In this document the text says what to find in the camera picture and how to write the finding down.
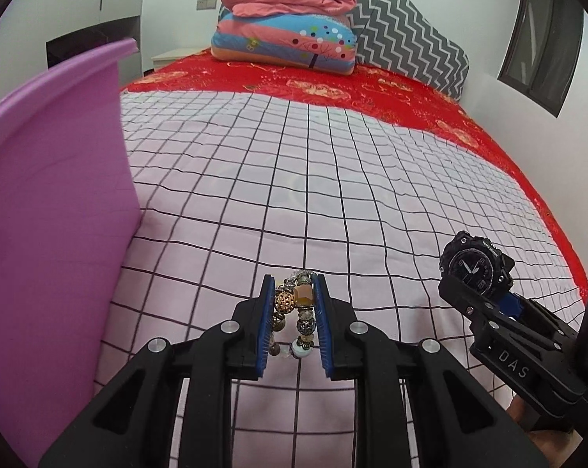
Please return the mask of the person right hand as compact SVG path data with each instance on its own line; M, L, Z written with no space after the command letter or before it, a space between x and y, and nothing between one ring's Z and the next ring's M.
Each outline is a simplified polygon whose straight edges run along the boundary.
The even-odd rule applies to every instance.
M528 405L519 395L515 395L507 412L519 424L528 415ZM564 433L542 430L529 432L528 435L535 446L545 455L551 468L563 466L583 440L576 431Z

